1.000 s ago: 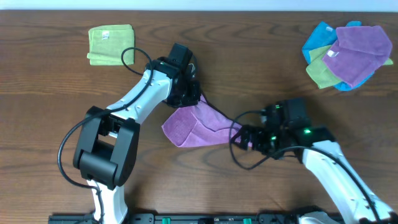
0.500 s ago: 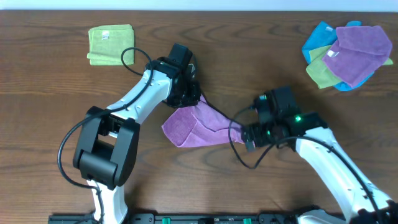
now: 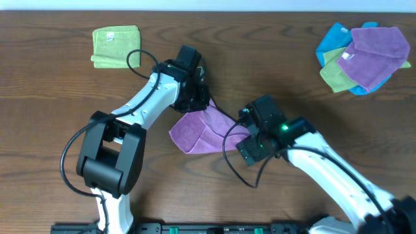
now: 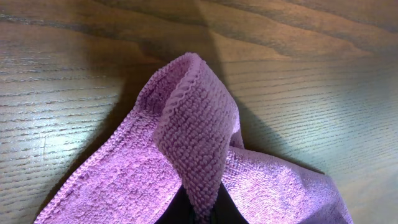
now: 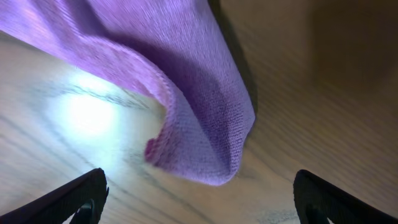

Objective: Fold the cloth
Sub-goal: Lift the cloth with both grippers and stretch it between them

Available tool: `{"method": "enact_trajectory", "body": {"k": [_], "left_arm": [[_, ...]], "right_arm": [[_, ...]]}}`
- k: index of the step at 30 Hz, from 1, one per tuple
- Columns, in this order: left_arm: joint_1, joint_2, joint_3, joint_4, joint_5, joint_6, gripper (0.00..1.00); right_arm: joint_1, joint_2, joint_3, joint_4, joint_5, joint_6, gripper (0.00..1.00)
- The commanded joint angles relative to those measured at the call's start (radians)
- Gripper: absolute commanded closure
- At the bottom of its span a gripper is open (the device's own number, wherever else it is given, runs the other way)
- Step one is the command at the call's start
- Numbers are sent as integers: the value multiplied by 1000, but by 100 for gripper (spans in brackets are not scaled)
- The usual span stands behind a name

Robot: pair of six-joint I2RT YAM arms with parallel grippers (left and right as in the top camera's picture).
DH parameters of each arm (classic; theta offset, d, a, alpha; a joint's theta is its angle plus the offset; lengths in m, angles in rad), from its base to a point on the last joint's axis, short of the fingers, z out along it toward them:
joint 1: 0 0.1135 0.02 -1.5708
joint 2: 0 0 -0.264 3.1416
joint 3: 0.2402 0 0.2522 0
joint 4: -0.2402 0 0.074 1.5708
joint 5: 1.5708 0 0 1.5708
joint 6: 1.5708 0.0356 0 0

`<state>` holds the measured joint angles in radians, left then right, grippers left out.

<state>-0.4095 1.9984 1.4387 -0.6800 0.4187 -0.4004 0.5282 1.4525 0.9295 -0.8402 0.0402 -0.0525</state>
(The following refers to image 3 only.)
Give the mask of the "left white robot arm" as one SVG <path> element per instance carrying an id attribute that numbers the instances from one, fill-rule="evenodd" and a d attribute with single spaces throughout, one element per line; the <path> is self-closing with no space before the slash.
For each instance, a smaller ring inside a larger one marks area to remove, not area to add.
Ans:
<path id="1" fill-rule="evenodd" d="M 148 129 L 168 107 L 202 111 L 209 104 L 202 56 L 182 46 L 175 59 L 157 62 L 146 85 L 124 106 L 95 112 L 84 129 L 76 172 L 99 207 L 98 230 L 128 233 L 133 224 L 129 193 L 142 169 Z"/>

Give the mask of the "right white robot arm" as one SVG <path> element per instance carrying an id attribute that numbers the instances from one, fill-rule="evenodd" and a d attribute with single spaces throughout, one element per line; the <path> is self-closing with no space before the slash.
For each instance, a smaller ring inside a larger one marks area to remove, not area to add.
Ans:
<path id="1" fill-rule="evenodd" d="M 414 233 L 415 199 L 395 198 L 361 175 L 338 155 L 303 117 L 286 118 L 270 96 L 239 111 L 237 124 L 250 134 L 236 147 L 248 166 L 282 158 L 306 173 L 343 210 L 349 221 L 332 216 L 317 220 L 303 233 Z"/>

